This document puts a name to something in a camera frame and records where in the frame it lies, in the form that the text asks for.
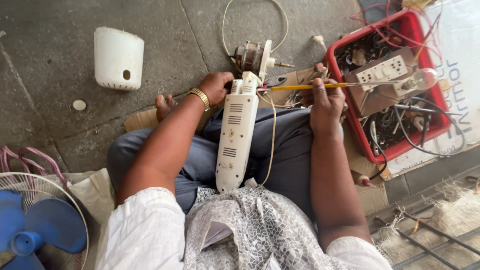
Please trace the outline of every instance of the white shirt sleeve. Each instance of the white shirt sleeve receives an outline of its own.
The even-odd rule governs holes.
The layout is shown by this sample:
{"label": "white shirt sleeve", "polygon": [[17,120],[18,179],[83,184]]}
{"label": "white shirt sleeve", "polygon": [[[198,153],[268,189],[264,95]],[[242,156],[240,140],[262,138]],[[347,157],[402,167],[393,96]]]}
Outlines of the white shirt sleeve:
{"label": "white shirt sleeve", "polygon": [[96,269],[181,270],[184,226],[185,214],[169,190],[142,190],[112,212]]}
{"label": "white shirt sleeve", "polygon": [[345,236],[334,240],[328,245],[326,254],[342,260],[354,270],[392,269],[372,244],[358,237]]}

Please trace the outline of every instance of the pink strap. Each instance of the pink strap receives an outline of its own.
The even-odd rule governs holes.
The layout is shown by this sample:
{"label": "pink strap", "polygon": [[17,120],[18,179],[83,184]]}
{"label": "pink strap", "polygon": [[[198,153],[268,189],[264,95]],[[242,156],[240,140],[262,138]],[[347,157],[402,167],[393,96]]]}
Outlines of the pink strap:
{"label": "pink strap", "polygon": [[38,163],[36,163],[33,160],[27,159],[27,158],[21,159],[17,154],[13,153],[10,149],[8,149],[7,146],[3,146],[2,148],[0,148],[0,162],[1,162],[2,170],[4,172],[10,172],[10,167],[8,165],[8,156],[10,156],[14,159],[19,159],[20,163],[22,164],[22,166],[24,168],[24,172],[26,172],[26,173],[30,173],[30,170],[28,169],[28,166],[26,164],[26,163],[28,163],[28,164],[31,164],[34,167],[36,167],[38,169],[38,171],[40,172],[40,175],[42,175],[42,176],[48,175],[48,172],[42,166],[40,166]]}
{"label": "pink strap", "polygon": [[50,165],[52,166],[53,171],[55,172],[56,176],[60,179],[61,183],[63,184],[65,190],[67,190],[67,179],[65,179],[65,176],[60,171],[60,167],[58,164],[53,160],[53,158],[49,157],[45,153],[41,152],[40,150],[37,150],[33,147],[22,147],[20,150],[18,150],[18,158],[22,161],[26,161],[27,159],[23,157],[24,152],[28,150],[34,154],[37,154],[38,156],[41,156],[43,159],[45,159]]}

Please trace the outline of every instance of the wristwatch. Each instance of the wristwatch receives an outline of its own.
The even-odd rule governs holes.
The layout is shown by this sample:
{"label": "wristwatch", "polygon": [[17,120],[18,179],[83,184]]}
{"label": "wristwatch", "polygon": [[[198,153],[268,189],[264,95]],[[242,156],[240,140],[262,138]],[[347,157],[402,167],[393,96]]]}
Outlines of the wristwatch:
{"label": "wristwatch", "polygon": [[203,102],[205,106],[205,111],[208,111],[210,109],[210,102],[208,102],[207,96],[198,88],[192,88],[187,95],[189,94],[195,94],[197,95]]}

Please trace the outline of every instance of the red wire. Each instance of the red wire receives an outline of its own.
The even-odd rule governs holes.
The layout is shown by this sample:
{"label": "red wire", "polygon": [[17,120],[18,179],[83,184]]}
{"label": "red wire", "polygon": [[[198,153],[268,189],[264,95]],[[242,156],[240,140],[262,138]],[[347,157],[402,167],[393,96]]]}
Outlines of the red wire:
{"label": "red wire", "polygon": [[[392,31],[393,33],[395,33],[395,34],[396,34],[397,36],[399,36],[400,38],[403,38],[403,39],[408,40],[409,42],[415,44],[415,46],[411,46],[410,48],[416,48],[416,47],[419,47],[419,46],[423,46],[423,47],[429,49],[430,51],[432,51],[432,52],[440,59],[440,61],[442,62],[442,53],[441,53],[440,49],[438,48],[438,47],[440,46],[440,42],[437,42],[437,40],[440,40],[440,31],[438,30],[439,25],[440,25],[440,20],[438,20],[437,23],[436,23],[436,28],[437,28],[437,29],[435,29],[435,30],[436,30],[436,34],[437,34],[437,35],[436,35],[436,38],[435,38],[435,34],[434,34],[434,33],[432,34],[433,45],[434,45],[434,47],[438,50],[438,52],[436,52],[434,49],[432,49],[431,47],[427,46],[427,44],[428,44],[430,41],[425,42],[425,44],[421,44],[421,43],[419,43],[419,42],[417,42],[417,41],[415,41],[415,40],[413,40],[413,39],[411,39],[411,38],[408,38],[408,37],[400,34],[399,32],[397,32],[396,30],[394,30],[393,28],[391,28],[391,27],[389,26],[389,22],[388,22],[388,17],[389,17],[388,11],[389,11],[389,10],[393,10],[393,11],[396,12],[396,10],[395,10],[393,7],[390,6],[390,0],[387,1],[387,4],[375,4],[375,5],[372,5],[372,6],[368,7],[368,8],[366,8],[366,9],[364,9],[364,10],[362,10],[362,11],[360,11],[360,12],[358,12],[358,13],[352,15],[352,16],[350,16],[350,19],[352,19],[352,20],[359,21],[359,22],[362,22],[362,23],[364,23],[364,24],[366,24],[366,25],[368,25],[368,26],[371,26],[371,27],[385,40],[385,42],[387,42],[387,43],[390,44],[391,46],[397,47],[397,48],[403,48],[403,47],[402,47],[402,46],[399,46],[399,45],[396,45],[396,44],[393,44],[392,42],[390,42],[390,41],[387,39],[387,37],[386,37],[377,27],[373,26],[372,24],[370,24],[370,23],[368,23],[368,22],[366,22],[366,21],[364,21],[364,20],[362,20],[362,19],[355,18],[355,16],[357,16],[357,15],[359,15],[360,13],[366,11],[367,9],[370,9],[370,8],[373,8],[373,7],[377,7],[377,6],[385,6],[385,10],[386,10],[386,24],[385,24],[385,28],[386,28],[386,30],[387,30],[387,36],[390,36],[390,35],[389,35],[389,31]],[[417,12],[418,14],[420,14],[420,15],[422,16],[422,18],[424,18],[424,19],[427,21],[427,23],[428,23],[428,25],[429,25],[430,27],[435,27],[435,26],[432,25],[432,21],[430,20],[429,16],[425,13],[425,11],[424,11],[420,6],[418,6],[418,5],[416,5],[416,7],[417,7],[420,11],[417,11],[417,10],[414,10],[414,11]]]}

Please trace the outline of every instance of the hand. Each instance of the hand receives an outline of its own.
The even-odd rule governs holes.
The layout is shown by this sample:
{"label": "hand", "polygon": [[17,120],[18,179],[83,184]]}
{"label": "hand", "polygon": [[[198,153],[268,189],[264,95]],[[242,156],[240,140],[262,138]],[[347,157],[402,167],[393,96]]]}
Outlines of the hand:
{"label": "hand", "polygon": [[303,90],[300,93],[303,106],[312,106],[310,112],[310,127],[314,135],[332,135],[338,133],[340,116],[345,103],[345,95],[341,88],[325,89],[325,83],[336,84],[332,79],[322,80],[320,78],[309,81],[313,89]]}
{"label": "hand", "polygon": [[225,84],[230,81],[233,81],[233,74],[230,72],[210,73],[203,79],[198,89],[207,96],[210,106],[214,106],[225,98],[228,92]]}

